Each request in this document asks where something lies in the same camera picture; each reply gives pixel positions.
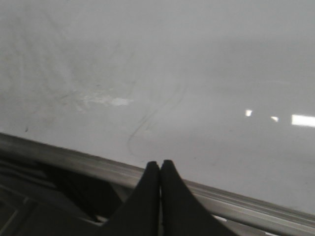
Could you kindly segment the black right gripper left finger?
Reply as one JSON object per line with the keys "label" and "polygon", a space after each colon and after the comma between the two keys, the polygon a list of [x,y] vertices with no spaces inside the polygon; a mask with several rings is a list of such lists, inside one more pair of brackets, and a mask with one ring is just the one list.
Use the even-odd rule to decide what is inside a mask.
{"label": "black right gripper left finger", "polygon": [[96,236],[156,236],[159,222],[159,166],[147,163],[132,194]]}

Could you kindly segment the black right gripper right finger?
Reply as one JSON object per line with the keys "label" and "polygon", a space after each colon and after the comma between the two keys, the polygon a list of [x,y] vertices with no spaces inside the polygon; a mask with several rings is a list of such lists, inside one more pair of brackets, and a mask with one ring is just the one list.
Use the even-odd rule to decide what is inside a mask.
{"label": "black right gripper right finger", "polygon": [[165,236],[235,236],[190,192],[171,160],[160,169],[163,234]]}

